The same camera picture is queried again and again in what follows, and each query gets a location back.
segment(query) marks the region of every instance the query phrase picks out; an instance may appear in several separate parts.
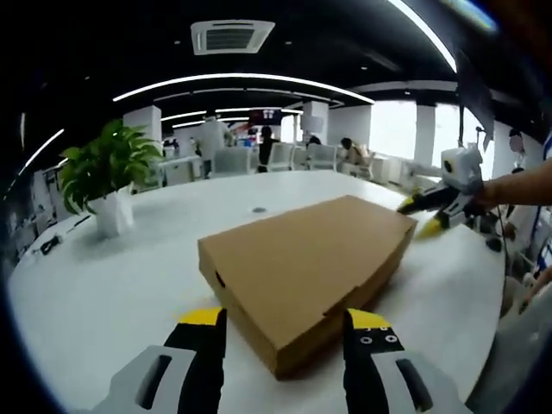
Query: round white table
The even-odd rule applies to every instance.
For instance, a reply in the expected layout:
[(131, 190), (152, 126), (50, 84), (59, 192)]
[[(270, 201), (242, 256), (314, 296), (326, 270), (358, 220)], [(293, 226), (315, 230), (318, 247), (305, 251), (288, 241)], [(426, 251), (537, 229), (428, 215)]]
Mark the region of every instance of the round white table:
[[(390, 209), (403, 199), (336, 172), (273, 172), (134, 196), (135, 229), (117, 239), (98, 241), (94, 218), (87, 220), (49, 255), (25, 258), (9, 279), (32, 362), (66, 408), (92, 408), (107, 395), (113, 374), (147, 346), (163, 344), (178, 316), (217, 305), (198, 271), (199, 238), (346, 194)], [(254, 207), (267, 212), (253, 213)], [(423, 222), (430, 214), (414, 217)], [(78, 219), (57, 224), (35, 245), (54, 232), (65, 234)], [(492, 345), (503, 270), (502, 258), (484, 239), (460, 226), (414, 241), (374, 309), (406, 348), (456, 383), (461, 400)], [(278, 382), (229, 323), (224, 364), (221, 414), (347, 412), (341, 353), (308, 378)]]

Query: brown cardboard box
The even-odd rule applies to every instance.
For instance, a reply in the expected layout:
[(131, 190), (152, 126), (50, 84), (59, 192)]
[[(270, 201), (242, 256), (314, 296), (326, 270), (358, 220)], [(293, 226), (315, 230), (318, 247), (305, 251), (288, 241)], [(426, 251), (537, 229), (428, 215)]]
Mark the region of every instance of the brown cardboard box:
[(346, 196), (198, 241), (199, 269), (277, 377), (335, 340), (391, 278), (416, 221)]

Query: robotic arm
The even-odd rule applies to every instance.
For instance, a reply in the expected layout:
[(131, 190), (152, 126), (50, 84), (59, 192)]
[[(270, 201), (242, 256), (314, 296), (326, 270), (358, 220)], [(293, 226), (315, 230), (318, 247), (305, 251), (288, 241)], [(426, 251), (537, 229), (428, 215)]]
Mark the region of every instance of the robotic arm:
[[(455, 384), (421, 355), (405, 351), (380, 315), (348, 309), (343, 328), (349, 414), (470, 412)], [(192, 312), (165, 346), (147, 348), (113, 376), (104, 401), (74, 414), (216, 414), (225, 342), (226, 310)]]
[(407, 198), (398, 207), (398, 212), (407, 216), (422, 210), (438, 210), (418, 233), (418, 239), (438, 235), (465, 223), (471, 216), (484, 214), (474, 203), (475, 194), (483, 186), (482, 162), (475, 144), (442, 152), (442, 180), (435, 187)]

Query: potted plant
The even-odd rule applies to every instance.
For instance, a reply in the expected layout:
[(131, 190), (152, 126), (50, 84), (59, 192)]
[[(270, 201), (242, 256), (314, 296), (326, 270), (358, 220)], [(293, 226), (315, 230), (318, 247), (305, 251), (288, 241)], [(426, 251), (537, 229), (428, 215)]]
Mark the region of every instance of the potted plant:
[(96, 215), (101, 236), (115, 237), (134, 225), (129, 185), (143, 184), (150, 175), (150, 162), (161, 158), (142, 129), (126, 127), (117, 119), (108, 122), (94, 141), (63, 152), (64, 204), (73, 214), (87, 210)]

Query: led light strip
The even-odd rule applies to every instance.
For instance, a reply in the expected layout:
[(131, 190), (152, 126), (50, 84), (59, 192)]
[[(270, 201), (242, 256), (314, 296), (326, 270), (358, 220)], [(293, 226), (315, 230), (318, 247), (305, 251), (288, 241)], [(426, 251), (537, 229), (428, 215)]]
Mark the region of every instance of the led light strip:
[(249, 121), (248, 116), (234, 116), (231, 118), (220, 118), (218, 121), (221, 122), (236, 122), (236, 121)]
[(69, 161), (68, 158), (64, 158), (63, 160), (61, 160), (57, 166), (55, 166), (56, 168), (60, 168), (61, 166), (65, 165), (65, 163)]
[(168, 121), (170, 119), (177, 119), (177, 118), (185, 118), (187, 116), (195, 116), (195, 115), (205, 115), (207, 113), (206, 110), (199, 110), (197, 112), (188, 112), (187, 114), (180, 114), (180, 115), (173, 115), (173, 116), (166, 116), (164, 118), (161, 118), (161, 121)]
[[(218, 121), (221, 122), (239, 122), (239, 121), (249, 121), (249, 118), (246, 116), (238, 116), (238, 117), (232, 117), (232, 118), (220, 118)], [(195, 122), (185, 122), (185, 123), (179, 123), (178, 125), (173, 125), (172, 128), (183, 128), (183, 127), (191, 127), (193, 125), (200, 125), (204, 123), (204, 121), (195, 121)]]
[[(285, 114), (303, 114), (302, 110), (289, 110), (286, 108), (271, 108), (271, 107), (259, 107), (259, 108), (228, 108), (226, 110), (216, 110), (215, 112), (217, 114), (222, 114), (224, 112), (247, 112), (250, 110), (281, 110)], [(187, 112), (185, 114), (180, 115), (172, 115), (172, 116), (166, 116), (164, 118), (161, 118), (161, 121), (169, 121), (171, 119), (177, 119), (177, 118), (185, 118), (187, 116), (197, 116), (197, 115), (205, 115), (207, 113), (206, 110), (199, 110), (197, 112)]]
[(251, 92), (272, 92), (277, 93), (280, 95), (285, 95), (288, 97), (312, 97), (318, 101), (325, 101), (328, 103), (336, 103), (340, 106), (343, 106), (345, 103), (342, 101), (338, 101), (337, 99), (329, 99), (327, 97), (319, 97), (318, 95), (310, 95), (308, 93), (300, 93), (300, 92), (293, 92), (293, 91), (282, 91), (280, 89), (265, 89), (265, 88), (216, 88), (216, 89), (198, 89), (195, 91), (189, 91), (189, 92), (182, 92), (182, 93), (175, 93), (172, 95), (167, 95), (165, 97), (157, 97), (154, 99), (154, 102), (164, 101), (166, 99), (172, 99), (174, 97), (188, 97), (190, 95), (199, 95), (200, 93), (208, 93), (208, 92), (244, 92), (244, 91), (251, 91)]
[(387, 0), (389, 3), (391, 3), (393, 6), (395, 6), (397, 9), (399, 9), (406, 17), (408, 17), (420, 30), (422, 30), (423, 34), (430, 39), (431, 43), (437, 48), (439, 53), (443, 56), (443, 58), (447, 61), (450, 68), (453, 70), (454, 73), (456, 73), (456, 62), (455, 58), (452, 56), (452, 54), (449, 52), (449, 50), (445, 47), (444, 43), (437, 37), (435, 32), (431, 30), (430, 26), (426, 22), (422, 20), (420, 16), (416, 14), (414, 10), (412, 10), (410, 7), (408, 7), (406, 4), (402, 2), (402, 0)]
[(32, 164), (32, 162), (36, 159), (36, 157), (39, 156), (39, 154), (44, 150), (44, 148), (46, 148), (48, 145), (50, 145), (52, 143), (52, 141), (55, 140), (58, 136), (63, 134), (63, 131), (65, 131), (65, 130), (60, 129), (58, 132), (56, 132), (54, 135), (52, 135), (50, 138), (48, 138), (48, 140), (46, 142), (44, 142), (41, 145), (41, 147), (38, 148), (34, 152), (33, 155), (30, 156), (30, 158), (27, 160), (27, 162), (25, 162), (25, 165), (23, 166), (23, 168), (17, 173), (16, 177), (14, 178), (14, 180), (9, 185), (8, 190), (6, 191), (6, 193), (3, 196), (3, 201), (6, 200), (6, 198), (8, 197), (8, 193), (11, 191), (13, 186), (16, 184), (17, 179), (23, 174), (23, 172), (28, 168), (28, 166), (30, 166)]
[(173, 125), (172, 128), (175, 129), (175, 128), (191, 127), (192, 125), (199, 125), (200, 123), (204, 123), (204, 121), (179, 123), (178, 125)]
[(28, 168), (28, 166), (31, 165), (31, 163), (35, 160), (36, 157), (38, 157), (38, 155), (44, 150), (44, 148), (46, 148), (48, 145), (50, 145), (52, 143), (52, 141), (55, 140), (58, 136), (63, 134), (64, 131), (65, 131), (64, 129), (60, 129), (58, 132), (56, 132), (54, 135), (52, 135), (50, 138), (48, 138), (48, 140), (46, 142), (44, 142), (41, 145), (41, 147), (38, 148), (34, 152), (33, 155), (30, 156), (30, 158), (27, 160), (27, 162), (25, 163), (25, 165), (23, 166), (21, 171), (17, 173), (17, 175), (20, 176), (21, 174), (23, 174), (23, 172)]
[(152, 89), (160, 88), (162, 86), (181, 84), (181, 83), (184, 83), (184, 82), (192, 82), (192, 81), (196, 81), (196, 80), (227, 79), (227, 78), (249, 78), (249, 79), (281, 80), (283, 82), (291, 82), (291, 83), (294, 83), (294, 84), (308, 85), (308, 86), (313, 86), (315, 88), (325, 89), (327, 91), (333, 91), (333, 92), (341, 93), (342, 95), (347, 95), (349, 97), (354, 97), (356, 99), (359, 99), (363, 102), (368, 102), (369, 104), (374, 104), (374, 101), (372, 99), (370, 99), (369, 97), (363, 97), (362, 95), (359, 95), (358, 93), (347, 91), (345, 89), (338, 88), (336, 86), (321, 84), (319, 82), (314, 82), (312, 80), (306, 80), (306, 79), (300, 79), (300, 78), (291, 78), (289, 76), (267, 75), (267, 74), (262, 74), (262, 73), (212, 73), (212, 74), (207, 74), (207, 75), (196, 75), (196, 76), (188, 76), (188, 77), (185, 77), (185, 78), (170, 79), (170, 80), (166, 80), (164, 82), (158, 82), (157, 84), (144, 86), (142, 88), (135, 89), (134, 91), (123, 93), (122, 95), (120, 95), (118, 97), (114, 97), (113, 102), (120, 101), (120, 100), (122, 100), (126, 97), (132, 97), (134, 95), (137, 95), (138, 93), (142, 93), (142, 92), (145, 92), (145, 91), (151, 91)]

